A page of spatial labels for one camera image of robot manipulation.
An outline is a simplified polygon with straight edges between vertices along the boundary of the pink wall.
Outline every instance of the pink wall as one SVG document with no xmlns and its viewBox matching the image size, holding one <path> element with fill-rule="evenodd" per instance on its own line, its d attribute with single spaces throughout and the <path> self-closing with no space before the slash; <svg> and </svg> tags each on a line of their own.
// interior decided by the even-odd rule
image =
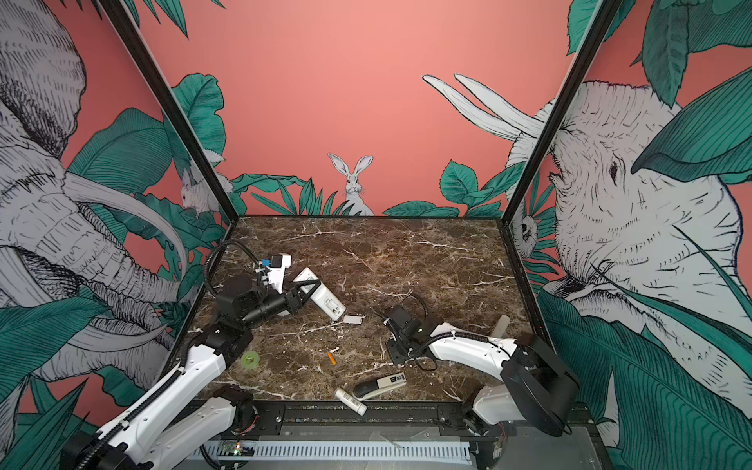
<svg viewBox="0 0 752 470">
<path fill-rule="evenodd" d="M 190 39 L 161 11 L 160 24 L 138 5 L 141 32 L 171 86 L 196 72 L 219 81 L 227 145 L 217 170 L 230 179 L 313 177 L 325 194 L 339 191 L 338 204 L 345 181 L 326 154 L 351 169 L 373 155 L 360 182 L 376 214 L 411 199 L 453 205 L 438 187 L 450 159 L 473 168 L 481 184 L 504 168 L 511 144 L 467 123 L 424 74 L 457 86 L 454 73 L 473 77 L 534 114 L 556 95 L 573 57 L 566 2 L 223 4 L 184 2 Z M 249 214 L 271 213 L 244 200 Z"/>
</svg>

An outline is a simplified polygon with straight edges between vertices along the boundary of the marble tabletop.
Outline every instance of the marble tabletop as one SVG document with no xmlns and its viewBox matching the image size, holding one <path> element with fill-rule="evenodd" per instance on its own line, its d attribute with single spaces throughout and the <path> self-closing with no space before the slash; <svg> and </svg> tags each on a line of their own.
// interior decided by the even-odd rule
<svg viewBox="0 0 752 470">
<path fill-rule="evenodd" d="M 288 280 L 310 267 L 347 307 L 346 314 L 363 316 L 362 324 L 333 322 L 313 302 L 295 315 L 266 320 L 253 330 L 246 349 L 259 354 L 258 366 L 236 361 L 199 398 L 223 384 L 237 384 L 258 399 L 329 400 L 336 387 L 352 392 L 361 381 L 398 371 L 405 372 L 408 384 L 377 399 L 464 400 L 484 384 L 499 383 L 454 362 L 438 361 L 434 371 L 391 364 L 390 334 L 375 312 L 410 291 L 426 300 L 432 316 L 461 329 L 488 335 L 506 314 L 512 338 L 532 331 L 495 220 L 248 217 L 232 237 L 259 258 L 292 255 Z M 214 286 L 221 289 L 249 267 L 244 253 L 230 247 Z M 412 299 L 405 306 L 423 314 Z M 188 328 L 206 326 L 214 311 L 207 294 Z"/>
</svg>

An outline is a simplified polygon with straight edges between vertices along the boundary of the black metal frame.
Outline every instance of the black metal frame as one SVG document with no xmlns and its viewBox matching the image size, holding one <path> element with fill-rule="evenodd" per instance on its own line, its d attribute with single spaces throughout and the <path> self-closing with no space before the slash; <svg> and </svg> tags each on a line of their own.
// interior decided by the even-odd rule
<svg viewBox="0 0 752 470">
<path fill-rule="evenodd" d="M 527 188 L 530 187 L 532 179 L 535 177 L 535 173 L 538 171 L 538 167 L 543 163 L 543 159 L 548 155 L 548 149 L 553 142 L 553 138 L 556 137 L 556 133 L 561 127 L 561 123 L 569 110 L 569 105 L 572 100 L 575 99 L 582 81 L 590 69 L 590 64 L 593 63 L 593 59 L 598 52 L 598 48 L 603 42 L 603 38 L 606 36 L 611 21 L 613 21 L 616 13 L 621 6 L 621 0 L 602 0 L 600 7 L 595 12 L 593 21 L 588 28 L 585 37 L 582 42 L 582 46 L 577 51 L 572 67 L 569 69 L 569 73 L 564 79 L 559 95 L 556 97 L 556 102 L 553 103 L 551 113 L 543 125 L 543 131 L 538 141 L 535 142 L 535 148 L 530 155 L 525 170 L 522 173 L 519 183 L 517 183 L 517 190 L 514 191 L 512 200 L 509 202 L 502 222 L 505 226 L 511 223 L 514 213 L 525 198 Z"/>
<path fill-rule="evenodd" d="M 199 167 L 204 179 L 206 180 L 211 192 L 217 198 L 220 203 L 220 207 L 224 211 L 230 222 L 238 220 L 238 212 L 232 205 L 229 197 L 222 189 L 217 175 L 214 173 L 214 169 L 211 167 L 209 161 L 204 157 L 204 150 L 201 146 L 201 142 L 193 132 L 185 113 L 180 108 L 180 105 L 175 100 L 172 93 L 172 89 L 167 84 L 167 80 L 159 70 L 154 58 L 151 55 L 146 43 L 141 37 L 141 33 L 136 29 L 135 24 L 132 22 L 130 14 L 126 11 L 120 0 L 99 0 L 102 4 L 102 9 L 107 14 L 112 26 L 117 31 L 120 39 L 126 45 L 128 52 L 130 52 L 133 61 L 135 62 L 138 70 L 144 76 L 147 84 L 151 88 L 152 93 L 162 107 L 167 119 L 177 133 L 177 136 L 183 141 L 188 154 L 191 155 L 193 162 Z"/>
<path fill-rule="evenodd" d="M 219 201 L 221 208 L 224 210 L 226 216 L 229 218 L 230 226 L 226 233 L 225 239 L 229 238 L 232 235 L 232 232 L 234 231 L 240 217 L 251 217 L 251 216 L 246 216 L 245 214 L 242 214 L 242 215 L 238 214 L 235 208 L 232 206 L 232 203 L 230 202 L 229 198 L 227 197 L 224 190 L 222 189 L 220 182 L 214 173 L 214 170 L 212 169 L 208 161 L 204 158 L 203 149 L 199 140 L 196 137 L 196 134 L 193 132 L 193 129 L 191 128 L 191 125 L 188 122 L 185 114 L 180 109 L 180 105 L 175 100 L 175 97 L 172 94 L 172 91 L 169 85 L 167 84 L 165 78 L 163 77 L 161 71 L 159 70 L 159 67 L 155 63 L 154 58 L 151 56 L 148 48 L 146 47 L 138 29 L 135 27 L 135 24 L 132 22 L 132 19 L 129 13 L 123 7 L 123 4 L 121 3 L 121 1 L 120 0 L 100 0 L 100 2 L 109 20 L 112 22 L 113 27 L 115 28 L 121 40 L 126 45 L 126 48 L 128 49 L 128 51 L 130 52 L 135 64 L 138 66 L 139 70 L 144 76 L 144 79 L 147 81 L 149 87 L 152 89 L 159 104 L 162 106 L 162 109 L 164 110 L 165 115 L 167 116 L 167 119 L 170 120 L 171 124 L 175 128 L 176 133 L 178 134 L 180 139 L 183 141 L 183 144 L 185 145 L 188 153 L 193 158 L 193 161 L 196 162 L 196 165 L 199 167 L 199 170 L 204 175 L 209 187 L 211 188 L 214 195 L 217 197 L 217 200 Z M 522 294 L 523 301 L 528 311 L 530 323 L 533 329 L 535 330 L 535 333 L 541 338 L 543 338 L 551 347 L 553 347 L 553 345 L 551 344 L 550 335 L 548 333 L 548 330 L 546 329 L 545 322 L 539 310 L 538 303 L 535 300 L 535 295 L 532 291 L 532 288 L 527 282 L 525 271 L 522 265 L 522 260 L 519 254 L 517 253 L 517 250 L 514 248 L 514 242 L 512 241 L 511 233 L 510 233 L 511 218 L 514 215 L 514 212 L 520 206 L 520 204 L 523 203 L 527 188 L 530 186 L 532 179 L 535 177 L 535 173 L 537 172 L 538 167 L 540 166 L 543 159 L 548 154 L 548 149 L 550 147 L 550 144 L 553 141 L 553 138 L 555 137 L 556 132 L 558 132 L 561 122 L 564 119 L 566 112 L 569 109 L 569 106 L 572 103 L 572 100 L 575 97 L 575 94 L 580 84 L 582 83 L 585 75 L 587 74 L 587 70 L 590 67 L 590 63 L 593 61 L 593 58 L 596 55 L 596 51 L 598 50 L 603 38 L 605 37 L 605 33 L 608 30 L 608 27 L 611 25 L 611 21 L 614 19 L 617 13 L 617 10 L 620 6 L 620 3 L 621 3 L 620 0 L 602 0 L 602 2 L 599 4 L 599 8 L 597 12 L 595 13 L 593 21 L 591 23 L 591 27 L 588 28 L 588 31 L 583 40 L 583 44 L 580 50 L 578 51 L 577 57 L 575 57 L 575 60 L 572 63 L 570 72 L 568 73 L 564 81 L 564 84 L 562 85 L 562 89 L 559 93 L 556 103 L 554 104 L 551 110 L 549 119 L 544 124 L 544 128 L 541 132 L 541 136 L 536 142 L 536 145 L 532 152 L 530 160 L 528 161 L 528 164 L 525 167 L 525 170 L 520 179 L 520 182 L 517 185 L 517 191 L 515 191 L 514 195 L 512 196 L 512 199 L 509 202 L 509 205 L 505 212 L 504 217 L 499 221 L 499 231 L 501 233 L 502 240 L 504 241 L 504 245 L 506 246 L 509 259 L 512 263 L 514 276 L 516 277 L 517 284 L 520 287 L 520 292 Z M 221 256 L 215 257 L 216 261 L 213 263 L 214 265 L 210 267 L 210 270 L 212 273 L 216 269 L 217 263 L 220 259 L 221 259 Z M 200 299 L 203 298 L 204 294 L 205 294 L 205 287 L 202 287 L 202 290 L 199 292 L 199 296 L 197 298 L 196 303 L 193 305 L 191 312 L 189 312 L 188 316 L 185 319 L 184 325 L 190 324 L 190 322 L 193 320 L 198 310 Z M 183 329 L 183 331 L 177 337 L 176 344 L 181 344 L 182 341 L 184 341 L 186 333 L 187 331 Z M 176 354 L 176 352 L 177 352 L 177 348 L 174 348 L 174 351 L 173 353 L 171 353 L 168 363 L 174 360 L 174 355 Z M 391 416 L 402 417 L 402 419 L 404 419 L 405 413 L 407 413 L 409 416 L 410 413 L 418 414 L 420 412 L 421 415 L 428 413 L 428 415 L 432 416 L 432 414 L 435 414 L 435 418 L 433 417 L 430 418 L 430 420 L 432 421 L 431 423 L 428 423 L 428 422 L 418 423 L 417 421 L 412 420 L 411 422 L 408 421 L 407 423 L 403 422 L 403 424 L 408 425 L 408 426 L 410 425 L 424 425 L 425 426 L 429 424 L 432 424 L 434 426 L 439 426 L 441 424 L 441 421 L 438 421 L 438 423 L 433 422 L 434 419 L 438 420 L 439 418 L 438 406 L 445 407 L 445 408 L 447 406 L 449 407 L 461 406 L 461 404 L 458 402 L 456 403 L 452 403 L 452 402 L 367 402 L 368 405 L 370 406 L 369 411 L 367 413 L 370 414 L 371 417 L 374 417 L 377 415 L 381 417 L 383 415 L 383 418 L 376 419 L 376 420 L 381 420 L 381 421 L 378 423 L 375 423 L 373 422 L 373 420 L 365 420 L 365 418 L 360 421 L 354 420 L 354 422 L 350 421 L 351 418 L 348 418 L 348 420 L 343 420 L 342 417 L 337 418 L 339 414 L 344 413 L 346 410 L 344 406 L 339 402 L 297 402 L 297 401 L 264 402 L 264 401 L 259 401 L 257 403 L 260 408 L 267 410 L 270 413 L 278 413 L 280 409 L 282 409 L 285 418 L 283 418 L 281 424 L 284 424 L 284 425 L 312 424 L 312 423 L 326 425 L 327 423 L 323 421 L 327 421 L 327 420 L 332 420 L 332 422 L 328 423 L 332 425 L 342 425 L 342 424 L 384 425 L 384 424 L 388 424 L 390 419 L 393 419 L 393 418 L 390 418 Z M 385 405 L 387 407 L 390 407 L 390 409 L 381 409 Z M 434 407 L 434 408 L 433 408 L 433 411 L 430 411 L 430 410 L 427 410 L 426 407 L 428 408 Z M 319 422 L 316 419 L 314 419 L 318 414 L 321 415 L 322 422 Z M 352 411 L 347 409 L 347 415 L 348 417 L 352 417 L 353 415 Z M 576 407 L 575 410 L 570 415 L 570 423 L 572 423 L 573 426 L 585 426 L 588 429 L 588 432 L 591 435 L 593 444 L 596 447 L 596 452 L 599 455 L 603 468 L 605 470 L 611 470 L 613 468 L 611 465 L 611 461 L 608 458 L 608 454 L 605 451 L 603 443 L 599 437 L 597 428 L 593 424 L 593 421 L 590 418 L 590 413 L 587 410 L 587 408 Z"/>
<path fill-rule="evenodd" d="M 227 232 L 225 232 L 225 236 L 222 241 L 229 240 L 232 237 L 232 233 L 238 226 L 238 221 L 239 219 L 230 222 L 230 225 L 227 228 Z M 220 253 L 217 253 L 217 255 L 211 260 L 211 265 L 209 266 L 210 279 L 214 275 L 214 272 L 217 270 L 217 266 L 220 264 L 220 260 L 222 259 L 223 254 L 224 250 L 222 250 Z M 162 374 L 159 375 L 160 378 L 164 377 L 165 374 L 170 372 L 170 364 L 174 363 L 177 359 L 177 355 L 180 353 L 180 345 L 185 341 L 186 336 L 188 336 L 188 325 L 191 324 L 193 318 L 196 317 L 196 314 L 199 312 L 199 305 L 201 304 L 201 300 L 203 300 L 204 296 L 206 295 L 206 291 L 206 285 L 202 284 L 201 289 L 199 290 L 199 294 L 196 296 L 196 300 L 193 302 L 193 306 L 188 312 L 188 315 L 186 315 L 185 320 L 183 320 L 183 325 L 180 328 L 180 332 L 175 338 L 175 346 L 172 348 L 172 351 L 170 351 L 167 362 L 165 362 L 165 366 L 162 368 Z"/>
</svg>

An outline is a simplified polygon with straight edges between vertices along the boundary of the black cable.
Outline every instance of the black cable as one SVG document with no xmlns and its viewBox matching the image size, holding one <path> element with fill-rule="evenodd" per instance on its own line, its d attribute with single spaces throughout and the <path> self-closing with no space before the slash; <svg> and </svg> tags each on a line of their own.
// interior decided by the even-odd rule
<svg viewBox="0 0 752 470">
<path fill-rule="evenodd" d="M 229 240 L 220 242 L 216 247 L 211 249 L 211 251 L 209 252 L 209 256 L 206 257 L 206 262 L 204 263 L 204 285 L 206 286 L 206 290 L 208 290 L 211 293 L 211 295 L 214 297 L 217 296 L 217 291 L 214 289 L 214 286 L 211 285 L 211 276 L 209 275 L 211 262 L 218 253 L 223 251 L 229 245 L 235 245 L 235 246 L 240 247 L 245 252 L 245 254 L 247 254 L 248 257 L 251 258 L 253 262 L 256 263 L 256 265 L 259 264 L 259 259 L 256 258 L 256 255 L 254 255 L 253 252 L 250 250 L 250 248 L 242 244 L 240 241 L 233 240 L 230 238 Z"/>
<path fill-rule="evenodd" d="M 420 306 L 423 307 L 423 319 L 427 320 L 428 319 L 428 305 L 426 305 L 426 301 L 423 300 L 423 297 L 417 295 L 413 291 L 410 291 L 410 293 L 407 294 L 407 296 L 399 304 L 402 305 L 405 302 L 405 300 L 408 299 L 408 297 L 412 297 L 416 299 L 418 302 L 420 302 Z"/>
<path fill-rule="evenodd" d="M 207 463 L 207 464 L 208 464 L 208 465 L 209 465 L 209 466 L 210 466 L 211 468 L 213 468 L 214 470 L 221 470 L 221 468 L 222 468 L 222 467 L 224 467 L 224 468 L 228 468 L 229 470 L 233 470 L 234 468 L 240 468 L 240 467 L 242 467 L 243 465 L 245 465 L 245 464 L 247 464 L 247 463 L 248 463 L 248 461 L 247 461 L 247 460 L 244 460 L 244 461 L 243 461 L 243 463 L 240 463 L 240 464 L 238 464 L 238 466 L 237 466 L 237 467 L 235 466 L 235 464 L 234 464 L 234 463 L 233 463 L 233 464 L 230 464 L 230 465 L 227 465 L 227 464 L 222 464 L 221 462 L 218 462 L 218 461 L 216 461 L 216 460 L 214 460 L 214 459 L 212 459 L 212 458 L 211 458 L 211 456 L 209 455 L 209 452 L 208 452 L 208 450 L 206 450 L 206 446 L 205 446 L 205 445 L 203 445 L 203 444 L 201 444 L 201 447 L 199 447 L 199 452 L 201 452 L 201 456 L 202 456 L 202 457 L 204 457 L 204 461 L 205 461 L 205 462 L 206 462 L 206 463 Z"/>
<path fill-rule="evenodd" d="M 190 349 L 190 347 L 193 345 L 193 342 L 196 340 L 197 335 L 194 335 L 190 340 L 188 340 L 184 346 L 183 350 L 181 351 L 181 358 L 180 358 L 180 365 L 178 366 L 177 370 L 173 372 L 173 374 L 170 376 L 169 379 L 165 383 L 163 383 L 154 393 L 149 395 L 139 406 L 137 406 L 133 411 L 128 413 L 126 417 L 124 417 L 118 424 L 115 425 L 114 428 L 110 429 L 110 432 L 105 434 L 105 436 L 101 439 L 99 439 L 99 442 L 97 442 L 94 447 L 91 448 L 91 450 L 86 454 L 86 456 L 76 465 L 76 470 L 86 470 L 89 465 L 91 465 L 92 460 L 94 457 L 96 457 L 96 454 L 108 443 L 110 440 L 115 437 L 115 435 L 122 431 L 124 429 L 123 423 L 130 422 L 133 420 L 133 418 L 137 417 L 141 412 L 146 409 L 147 406 L 151 405 L 154 400 L 156 400 L 160 395 L 162 395 L 165 390 L 167 390 L 174 382 L 185 373 L 185 365 L 188 363 L 188 352 L 187 350 Z"/>
</svg>

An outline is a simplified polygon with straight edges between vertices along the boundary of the elephant ear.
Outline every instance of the elephant ear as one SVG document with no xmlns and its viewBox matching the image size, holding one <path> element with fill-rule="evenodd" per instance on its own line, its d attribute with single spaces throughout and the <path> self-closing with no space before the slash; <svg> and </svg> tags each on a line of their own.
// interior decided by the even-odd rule
<svg viewBox="0 0 752 470">
<path fill-rule="evenodd" d="M 76 47 L 44 2 L 0 2 L 0 37 L 0 99 L 31 140 L 59 159 L 86 88 Z"/>
</svg>

